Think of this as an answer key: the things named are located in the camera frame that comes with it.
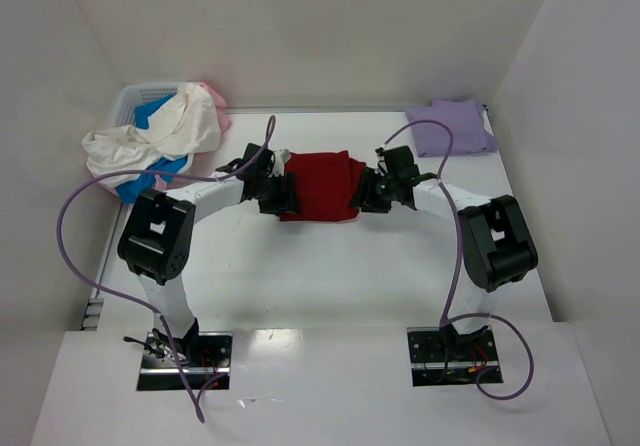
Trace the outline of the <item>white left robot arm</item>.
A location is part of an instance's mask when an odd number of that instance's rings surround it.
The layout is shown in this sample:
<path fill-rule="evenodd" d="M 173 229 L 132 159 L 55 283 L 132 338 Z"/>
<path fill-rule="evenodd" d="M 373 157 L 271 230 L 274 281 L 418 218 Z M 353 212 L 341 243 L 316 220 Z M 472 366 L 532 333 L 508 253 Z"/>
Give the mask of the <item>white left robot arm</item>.
<path fill-rule="evenodd" d="M 195 361 L 203 349 L 182 278 L 194 226 L 252 200 L 263 214 L 298 213 L 295 176 L 285 171 L 291 158 L 288 150 L 272 151 L 250 143 L 243 157 L 201 182 L 168 192 L 146 189 L 136 199 L 118 256 L 137 277 L 152 307 L 156 344 L 175 349 L 183 364 Z"/>

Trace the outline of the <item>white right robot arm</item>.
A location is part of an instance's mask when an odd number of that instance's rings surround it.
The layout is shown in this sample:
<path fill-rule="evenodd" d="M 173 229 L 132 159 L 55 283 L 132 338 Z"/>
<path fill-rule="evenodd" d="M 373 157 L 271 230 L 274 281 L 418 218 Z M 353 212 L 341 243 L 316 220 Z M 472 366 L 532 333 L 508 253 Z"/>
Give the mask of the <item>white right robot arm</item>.
<path fill-rule="evenodd" d="M 438 172 L 422 173 L 407 146 L 376 150 L 378 166 L 361 175 L 350 205 L 366 213 L 388 213 L 398 203 L 454 224 L 456 253 L 452 283 L 439 322 L 444 350 L 457 355 L 475 338 L 455 329 L 450 316 L 461 272 L 490 294 L 519 282 L 539 264 L 539 256 L 518 201 L 490 198 L 446 183 Z"/>

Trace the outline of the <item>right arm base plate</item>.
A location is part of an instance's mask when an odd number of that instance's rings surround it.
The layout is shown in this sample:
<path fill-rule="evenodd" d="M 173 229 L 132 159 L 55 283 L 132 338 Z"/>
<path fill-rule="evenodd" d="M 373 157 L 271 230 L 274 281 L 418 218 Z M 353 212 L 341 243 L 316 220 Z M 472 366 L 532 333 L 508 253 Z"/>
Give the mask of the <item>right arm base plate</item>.
<path fill-rule="evenodd" d="M 459 334 L 452 326 L 407 330 L 414 387 L 503 382 L 494 335 L 488 326 Z"/>

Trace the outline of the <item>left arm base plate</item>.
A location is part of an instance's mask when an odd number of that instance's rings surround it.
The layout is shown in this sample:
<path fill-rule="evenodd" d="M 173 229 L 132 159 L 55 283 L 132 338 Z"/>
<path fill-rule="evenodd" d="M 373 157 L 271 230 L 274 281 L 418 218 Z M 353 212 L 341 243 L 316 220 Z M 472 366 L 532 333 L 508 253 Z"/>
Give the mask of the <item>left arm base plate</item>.
<path fill-rule="evenodd" d="M 228 333 L 202 332 L 202 349 L 194 359 L 182 359 L 187 381 L 192 389 L 200 390 L 207 381 L 215 380 L 209 389 L 228 390 L 231 371 L 233 336 Z M 184 385 L 168 346 L 160 345 L 152 333 L 147 334 L 141 357 L 137 391 L 178 391 Z"/>

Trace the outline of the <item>red t shirt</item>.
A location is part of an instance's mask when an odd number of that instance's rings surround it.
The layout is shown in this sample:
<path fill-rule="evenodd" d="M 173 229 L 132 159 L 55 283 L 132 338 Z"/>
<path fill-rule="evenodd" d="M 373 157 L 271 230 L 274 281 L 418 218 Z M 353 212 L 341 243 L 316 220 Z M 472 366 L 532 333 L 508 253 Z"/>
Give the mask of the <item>red t shirt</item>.
<path fill-rule="evenodd" d="M 301 212 L 280 214 L 283 222 L 343 222 L 359 215 L 349 206 L 366 164 L 350 157 L 348 151 L 293 153 L 285 165 L 295 176 Z"/>

